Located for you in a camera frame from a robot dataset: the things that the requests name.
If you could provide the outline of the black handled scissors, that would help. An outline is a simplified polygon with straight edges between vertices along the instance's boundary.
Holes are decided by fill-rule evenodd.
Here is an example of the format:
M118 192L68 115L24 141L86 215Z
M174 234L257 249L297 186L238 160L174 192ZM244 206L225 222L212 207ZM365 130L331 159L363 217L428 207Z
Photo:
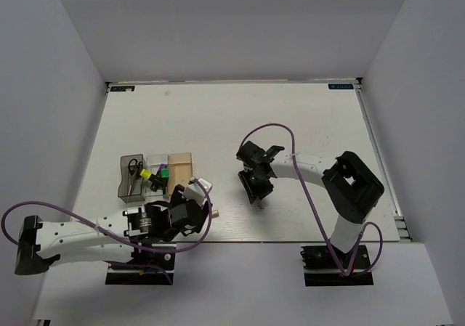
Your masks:
M143 169L143 162L138 161L136 158L132 158L128 163L129 182L127 187L126 201L129 202L129 198L134 190L136 181L140 178L140 172Z

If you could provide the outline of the green capped highlighter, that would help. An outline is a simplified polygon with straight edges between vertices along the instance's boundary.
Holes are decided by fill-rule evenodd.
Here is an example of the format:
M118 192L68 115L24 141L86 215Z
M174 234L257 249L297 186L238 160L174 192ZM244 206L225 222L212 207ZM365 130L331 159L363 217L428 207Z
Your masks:
M169 184L169 169L162 168L160 171L161 190L163 196L168 195L168 184Z

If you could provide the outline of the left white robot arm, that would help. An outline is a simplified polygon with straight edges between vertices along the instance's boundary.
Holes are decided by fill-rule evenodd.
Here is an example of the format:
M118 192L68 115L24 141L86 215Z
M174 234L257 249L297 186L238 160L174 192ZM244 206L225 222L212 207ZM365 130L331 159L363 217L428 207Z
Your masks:
M104 261L116 269L161 274L174 268L177 236L197 234L211 225L212 185L196 179L178 184L170 200L157 200L108 216L68 222L27 216L17 240L15 274L42 274L51 267L80 261Z

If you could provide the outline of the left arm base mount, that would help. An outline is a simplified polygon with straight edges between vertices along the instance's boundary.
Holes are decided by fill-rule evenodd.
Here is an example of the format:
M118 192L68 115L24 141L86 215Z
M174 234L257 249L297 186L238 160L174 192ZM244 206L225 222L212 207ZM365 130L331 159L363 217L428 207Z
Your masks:
M163 253L151 253L134 249L129 258L109 260L105 276L106 285L157 285L170 286L174 282L175 254L167 250L177 248L175 244L154 245Z

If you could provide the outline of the yellow capped highlighter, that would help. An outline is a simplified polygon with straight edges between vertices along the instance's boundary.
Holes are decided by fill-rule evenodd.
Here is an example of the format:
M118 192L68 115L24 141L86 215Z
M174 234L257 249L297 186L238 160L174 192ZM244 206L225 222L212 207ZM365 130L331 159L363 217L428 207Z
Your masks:
M141 172L139 173L139 175L143 179L149 181L152 185L157 185L158 186L161 183L161 179L157 174L152 174L151 172L149 172L146 169L142 169Z

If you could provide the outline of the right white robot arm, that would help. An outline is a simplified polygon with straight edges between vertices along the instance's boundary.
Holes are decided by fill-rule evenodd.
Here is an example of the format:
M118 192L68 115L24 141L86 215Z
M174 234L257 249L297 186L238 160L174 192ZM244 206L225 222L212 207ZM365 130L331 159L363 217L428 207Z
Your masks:
M237 151L236 158L243 163L238 177L249 202L261 201L272 193L272 178L302 180L324 188L338 213L329 239L329 261L346 266L355 257L353 248L368 215L384 194L383 184L354 152L327 158L300 153L279 155L282 151L282 146L264 150L250 141Z

